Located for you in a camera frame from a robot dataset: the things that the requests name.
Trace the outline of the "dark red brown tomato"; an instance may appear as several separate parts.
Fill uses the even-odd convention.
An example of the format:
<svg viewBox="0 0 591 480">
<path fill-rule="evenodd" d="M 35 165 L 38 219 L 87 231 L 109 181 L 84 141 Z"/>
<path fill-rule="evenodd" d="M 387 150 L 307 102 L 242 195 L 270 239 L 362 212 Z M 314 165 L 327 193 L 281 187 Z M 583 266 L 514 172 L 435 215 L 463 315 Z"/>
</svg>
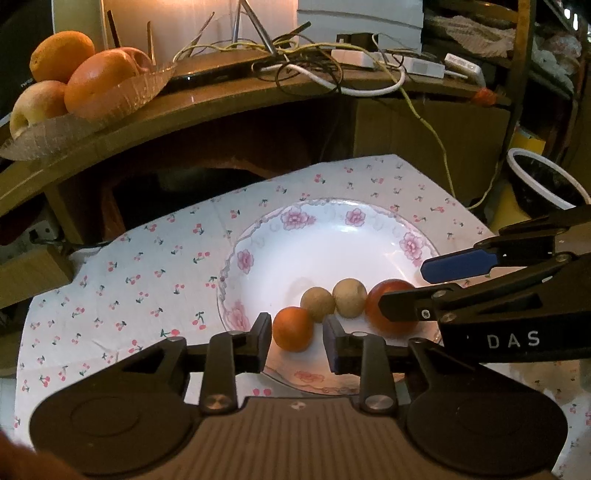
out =
<svg viewBox="0 0 591 480">
<path fill-rule="evenodd" d="M 370 290 L 365 307 L 370 326 L 389 338 L 401 338 L 414 333 L 419 326 L 416 314 L 407 297 L 399 295 L 399 292 L 414 288 L 405 280 L 389 279 Z"/>
</svg>

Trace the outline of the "small orange fruit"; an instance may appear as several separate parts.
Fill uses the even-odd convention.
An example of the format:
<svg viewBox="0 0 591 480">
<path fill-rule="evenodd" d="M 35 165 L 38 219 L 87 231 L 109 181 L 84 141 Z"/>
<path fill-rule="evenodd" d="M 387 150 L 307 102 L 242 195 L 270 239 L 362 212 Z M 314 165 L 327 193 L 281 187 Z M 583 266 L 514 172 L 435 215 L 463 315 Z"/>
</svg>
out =
<svg viewBox="0 0 591 480">
<path fill-rule="evenodd" d="M 315 322 L 301 307 L 285 307 L 273 319 L 273 340 L 287 352 L 303 352 L 314 339 Z"/>
</svg>

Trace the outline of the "yellow container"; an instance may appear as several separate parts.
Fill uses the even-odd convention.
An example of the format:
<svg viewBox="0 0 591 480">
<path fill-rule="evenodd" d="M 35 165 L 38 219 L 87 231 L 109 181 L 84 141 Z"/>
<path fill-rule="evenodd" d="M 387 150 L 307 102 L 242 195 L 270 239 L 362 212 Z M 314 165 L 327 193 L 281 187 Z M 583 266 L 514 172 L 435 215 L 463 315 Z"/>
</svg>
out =
<svg viewBox="0 0 591 480">
<path fill-rule="evenodd" d="M 495 234 L 506 226 L 531 219 L 519 206 L 512 185 L 506 180 L 498 182 L 493 188 L 485 213 L 488 227 Z"/>
</svg>

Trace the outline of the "tan longan right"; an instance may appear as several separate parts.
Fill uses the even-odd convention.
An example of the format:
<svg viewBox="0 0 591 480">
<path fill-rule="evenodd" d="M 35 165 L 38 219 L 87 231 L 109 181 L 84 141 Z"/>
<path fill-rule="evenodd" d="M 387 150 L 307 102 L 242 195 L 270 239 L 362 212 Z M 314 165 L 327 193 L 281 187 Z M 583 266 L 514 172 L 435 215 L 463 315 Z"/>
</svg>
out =
<svg viewBox="0 0 591 480">
<path fill-rule="evenodd" d="M 359 280 L 342 279 L 332 289 L 335 308 L 343 318 L 356 318 L 365 311 L 367 289 Z"/>
</svg>

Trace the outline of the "tan longan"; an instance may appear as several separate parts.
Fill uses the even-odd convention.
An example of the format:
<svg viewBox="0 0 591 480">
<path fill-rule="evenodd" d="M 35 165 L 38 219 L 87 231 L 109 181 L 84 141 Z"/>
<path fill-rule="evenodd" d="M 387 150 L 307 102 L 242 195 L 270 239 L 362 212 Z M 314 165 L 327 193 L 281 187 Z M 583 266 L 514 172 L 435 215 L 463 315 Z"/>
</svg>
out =
<svg viewBox="0 0 591 480">
<path fill-rule="evenodd" d="M 343 318 L 356 318 L 365 311 L 367 289 L 359 280 L 342 279 L 332 289 L 335 308 Z"/>
<path fill-rule="evenodd" d="M 335 299 L 325 288 L 311 287 L 301 296 L 300 306 L 308 311 L 312 320 L 322 323 L 325 317 L 335 312 Z"/>
</svg>

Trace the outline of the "tan longan left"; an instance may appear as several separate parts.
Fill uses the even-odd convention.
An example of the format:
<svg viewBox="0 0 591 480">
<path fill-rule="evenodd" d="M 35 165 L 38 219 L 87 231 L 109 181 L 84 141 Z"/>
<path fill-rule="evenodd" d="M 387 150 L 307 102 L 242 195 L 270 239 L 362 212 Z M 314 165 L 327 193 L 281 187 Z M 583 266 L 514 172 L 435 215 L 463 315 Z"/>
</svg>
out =
<svg viewBox="0 0 591 480">
<path fill-rule="evenodd" d="M 322 323 L 325 317 L 335 312 L 335 299 L 325 288 L 311 287 L 301 296 L 300 306 L 308 311 L 312 320 Z"/>
</svg>

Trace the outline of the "white floral plate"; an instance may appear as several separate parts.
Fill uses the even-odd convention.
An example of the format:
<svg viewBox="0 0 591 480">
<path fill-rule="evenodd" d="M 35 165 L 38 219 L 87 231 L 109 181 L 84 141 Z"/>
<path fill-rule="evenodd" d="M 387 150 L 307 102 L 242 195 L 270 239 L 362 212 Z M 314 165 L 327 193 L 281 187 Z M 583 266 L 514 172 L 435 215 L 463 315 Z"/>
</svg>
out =
<svg viewBox="0 0 591 480">
<path fill-rule="evenodd" d="M 312 287 L 329 292 L 346 278 L 368 290 L 385 280 L 426 286 L 420 267 L 439 255 L 417 227 L 384 208 L 352 200 L 318 199 L 267 213 L 238 237 L 219 276 L 217 305 L 226 330 L 247 331 L 262 312 L 271 319 L 300 306 Z M 322 325 L 311 346 L 283 351 L 271 341 L 264 374 L 283 385 L 320 395 L 353 395 L 359 377 L 329 368 Z"/>
</svg>

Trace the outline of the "cherry print tablecloth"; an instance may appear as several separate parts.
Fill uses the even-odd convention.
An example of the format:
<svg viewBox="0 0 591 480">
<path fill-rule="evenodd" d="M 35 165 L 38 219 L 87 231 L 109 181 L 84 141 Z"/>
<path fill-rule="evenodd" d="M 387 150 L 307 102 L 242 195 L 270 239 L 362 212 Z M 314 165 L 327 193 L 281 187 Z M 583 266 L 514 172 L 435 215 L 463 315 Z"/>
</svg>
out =
<svg viewBox="0 0 591 480">
<path fill-rule="evenodd" d="M 18 359 L 16 442 L 29 443 L 30 417 L 50 394 L 167 333 L 194 342 L 219 333 L 217 278 L 240 233 L 276 208 L 318 198 L 398 213 L 443 253 L 489 236 L 456 199 L 395 155 L 322 163 L 151 217 L 101 249 L 74 254 L 73 281 L 32 300 Z"/>
</svg>

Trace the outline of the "white power strip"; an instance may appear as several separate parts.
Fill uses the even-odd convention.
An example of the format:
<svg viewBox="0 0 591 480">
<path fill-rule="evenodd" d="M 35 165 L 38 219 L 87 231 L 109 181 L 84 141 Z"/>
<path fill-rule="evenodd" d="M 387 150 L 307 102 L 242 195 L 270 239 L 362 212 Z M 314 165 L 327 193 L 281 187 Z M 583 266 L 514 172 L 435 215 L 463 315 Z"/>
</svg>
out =
<svg viewBox="0 0 591 480">
<path fill-rule="evenodd" d="M 445 66 L 429 60 L 404 56 L 401 54 L 346 50 L 335 48 L 331 52 L 332 58 L 339 64 L 362 69 L 376 70 L 378 65 L 392 68 L 403 67 L 408 74 L 425 76 L 435 79 L 445 77 Z"/>
</svg>

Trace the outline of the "wooden TV cabinet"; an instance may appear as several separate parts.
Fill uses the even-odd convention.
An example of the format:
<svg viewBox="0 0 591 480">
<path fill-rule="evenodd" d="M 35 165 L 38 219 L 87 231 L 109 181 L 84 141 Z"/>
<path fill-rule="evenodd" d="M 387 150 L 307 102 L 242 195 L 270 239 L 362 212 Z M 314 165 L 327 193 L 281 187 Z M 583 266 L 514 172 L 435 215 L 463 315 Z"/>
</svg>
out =
<svg viewBox="0 0 591 480">
<path fill-rule="evenodd" d="M 355 100 L 242 79 L 163 94 L 61 154 L 12 164 L 1 176 L 1 210 L 54 191 L 55 216 L 83 251 L 151 217 L 322 163 L 395 155 L 456 199 L 443 183 L 450 163 L 463 190 L 482 190 L 505 110 L 420 86 L 412 92 L 413 102 Z"/>
</svg>

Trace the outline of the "glass fruit dish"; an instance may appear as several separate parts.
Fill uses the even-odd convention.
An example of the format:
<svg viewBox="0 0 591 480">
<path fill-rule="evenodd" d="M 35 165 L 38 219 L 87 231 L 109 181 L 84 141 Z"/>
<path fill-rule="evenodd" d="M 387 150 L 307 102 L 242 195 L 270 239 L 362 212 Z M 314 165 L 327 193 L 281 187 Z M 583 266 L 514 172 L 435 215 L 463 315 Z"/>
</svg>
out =
<svg viewBox="0 0 591 480">
<path fill-rule="evenodd" d="M 1 146 L 1 157 L 32 161 L 65 152 L 153 100 L 166 86 L 175 68 L 173 62 L 153 67 L 148 73 L 124 80 L 72 113 L 26 127 L 16 140 L 8 139 Z"/>
</svg>

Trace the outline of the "black router with antennas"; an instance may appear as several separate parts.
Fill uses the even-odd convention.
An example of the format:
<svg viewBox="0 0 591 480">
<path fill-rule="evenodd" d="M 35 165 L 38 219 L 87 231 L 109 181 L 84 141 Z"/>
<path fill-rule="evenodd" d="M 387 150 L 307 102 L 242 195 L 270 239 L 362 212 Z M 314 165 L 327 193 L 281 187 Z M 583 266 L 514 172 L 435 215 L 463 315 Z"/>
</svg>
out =
<svg viewBox="0 0 591 480">
<path fill-rule="evenodd" d="M 259 34 L 259 43 L 239 40 L 239 23 L 242 13 Z M 264 28 L 249 1 L 238 1 L 235 24 L 228 45 L 221 43 L 200 44 L 211 18 L 205 21 L 197 35 L 173 56 L 174 74 L 169 84 L 172 89 L 194 88 L 199 84 L 224 81 L 232 77 L 249 75 L 250 66 L 259 60 L 274 60 L 280 56 L 279 48 Z"/>
</svg>

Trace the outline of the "red apple behind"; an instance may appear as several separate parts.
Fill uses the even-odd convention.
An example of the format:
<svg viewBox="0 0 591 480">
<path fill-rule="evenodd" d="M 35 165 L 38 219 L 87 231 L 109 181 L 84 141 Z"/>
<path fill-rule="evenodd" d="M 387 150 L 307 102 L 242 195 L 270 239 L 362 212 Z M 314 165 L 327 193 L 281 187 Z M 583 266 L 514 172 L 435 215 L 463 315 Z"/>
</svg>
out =
<svg viewBox="0 0 591 480">
<path fill-rule="evenodd" d="M 120 47 L 120 50 L 126 53 L 134 61 L 140 74 L 145 74 L 152 71 L 152 61 L 142 50 L 134 47 Z"/>
</svg>

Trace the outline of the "pale apple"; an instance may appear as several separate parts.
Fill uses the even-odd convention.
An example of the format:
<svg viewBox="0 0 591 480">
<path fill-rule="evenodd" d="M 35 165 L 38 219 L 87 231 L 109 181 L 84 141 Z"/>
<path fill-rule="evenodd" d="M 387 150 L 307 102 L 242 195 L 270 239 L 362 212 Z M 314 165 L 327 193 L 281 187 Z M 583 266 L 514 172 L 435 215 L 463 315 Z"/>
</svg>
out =
<svg viewBox="0 0 591 480">
<path fill-rule="evenodd" d="M 10 133 L 16 140 L 29 126 L 68 113 L 66 84 L 45 80 L 29 86 L 16 100 L 10 118 Z"/>
</svg>

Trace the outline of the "orange on top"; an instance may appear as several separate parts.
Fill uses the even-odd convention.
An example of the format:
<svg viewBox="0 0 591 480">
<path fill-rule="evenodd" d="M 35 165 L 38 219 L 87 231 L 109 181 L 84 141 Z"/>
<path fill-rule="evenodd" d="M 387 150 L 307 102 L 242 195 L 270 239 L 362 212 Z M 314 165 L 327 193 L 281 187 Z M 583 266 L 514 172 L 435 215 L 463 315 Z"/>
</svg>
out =
<svg viewBox="0 0 591 480">
<path fill-rule="evenodd" d="M 43 40 L 33 51 L 29 68 L 36 82 L 67 83 L 74 71 L 95 54 L 93 41 L 78 31 L 62 31 Z"/>
</svg>

